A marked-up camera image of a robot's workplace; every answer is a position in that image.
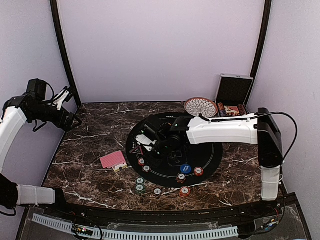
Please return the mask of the red triangular all-in marker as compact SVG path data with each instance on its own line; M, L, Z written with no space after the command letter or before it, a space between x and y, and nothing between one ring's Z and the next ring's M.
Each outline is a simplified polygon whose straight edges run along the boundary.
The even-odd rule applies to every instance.
M139 146L139 145L136 146L135 148L133 148L129 153L130 153L130 154L141 155L141 156L144 155L143 150L142 150L142 147Z

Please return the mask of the orange black poker chip stack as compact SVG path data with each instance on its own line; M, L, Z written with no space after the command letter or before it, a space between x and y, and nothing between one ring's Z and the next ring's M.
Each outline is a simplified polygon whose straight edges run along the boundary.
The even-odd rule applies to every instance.
M153 190L153 194L154 194L155 196L160 196L160 195L162 194L162 190L161 190L160 188L155 188L155 189Z

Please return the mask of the green poker chip stack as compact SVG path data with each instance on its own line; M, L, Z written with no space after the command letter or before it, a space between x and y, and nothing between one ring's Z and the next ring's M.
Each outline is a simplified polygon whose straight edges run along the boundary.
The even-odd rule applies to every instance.
M146 192L146 187L144 184L137 184L135 186L135 192L139 195L142 195Z

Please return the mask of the red poker chip stack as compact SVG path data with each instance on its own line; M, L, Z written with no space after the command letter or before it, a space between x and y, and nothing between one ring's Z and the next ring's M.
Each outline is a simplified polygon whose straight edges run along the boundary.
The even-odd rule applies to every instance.
M190 195L190 193L191 193L191 190L190 190L190 188L188 186L183 186L179 190L179 196L180 197L187 197L187 196Z

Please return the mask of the red-backed playing card deck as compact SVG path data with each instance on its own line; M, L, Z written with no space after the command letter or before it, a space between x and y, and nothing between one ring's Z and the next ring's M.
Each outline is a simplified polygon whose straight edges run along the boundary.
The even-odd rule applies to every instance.
M125 164L126 160L121 151L115 151L100 158L103 169L109 169L121 164Z

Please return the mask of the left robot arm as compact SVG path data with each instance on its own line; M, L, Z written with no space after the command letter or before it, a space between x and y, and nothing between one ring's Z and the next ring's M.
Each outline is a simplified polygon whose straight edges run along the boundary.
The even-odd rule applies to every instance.
M82 124L74 113L63 107L65 102L73 98L75 90L66 86L59 93L53 93L51 99L46 99L49 87L50 84L44 80L31 79L23 95L14 96L4 104L0 118L1 167L5 164L17 134L26 123L52 123L65 132ZM63 191L60 189L18 184L4 175L0 176L0 204L7 209L26 205L51 205L51 210L58 217L67 218L71 208L64 200Z

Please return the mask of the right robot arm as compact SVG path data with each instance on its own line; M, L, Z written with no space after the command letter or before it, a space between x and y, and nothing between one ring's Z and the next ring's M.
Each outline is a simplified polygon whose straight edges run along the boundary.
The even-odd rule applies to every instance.
M287 156L273 116L264 107L236 117L150 115L129 133L126 152L135 171L147 180L179 188L210 177L221 164L224 143L257 146L262 201L255 205L255 213L266 217L275 208Z

